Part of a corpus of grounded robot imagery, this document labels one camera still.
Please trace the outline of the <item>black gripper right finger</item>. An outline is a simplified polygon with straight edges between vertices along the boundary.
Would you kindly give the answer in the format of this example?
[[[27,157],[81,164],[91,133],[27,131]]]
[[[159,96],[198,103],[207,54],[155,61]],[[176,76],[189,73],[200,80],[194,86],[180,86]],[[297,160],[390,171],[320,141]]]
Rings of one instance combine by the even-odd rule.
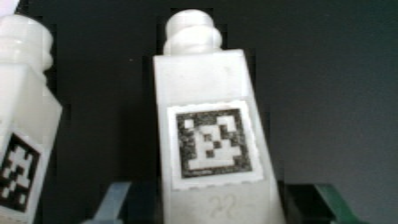
[[[359,219],[331,184],[287,186],[288,224],[370,224]]]

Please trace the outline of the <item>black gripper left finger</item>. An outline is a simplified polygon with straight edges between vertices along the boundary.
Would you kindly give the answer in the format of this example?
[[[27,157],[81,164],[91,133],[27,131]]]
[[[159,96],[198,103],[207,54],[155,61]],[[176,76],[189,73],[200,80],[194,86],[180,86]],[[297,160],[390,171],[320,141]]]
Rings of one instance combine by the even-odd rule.
[[[116,182],[111,184],[95,217],[82,224],[125,224],[120,214],[130,187],[130,182]]]

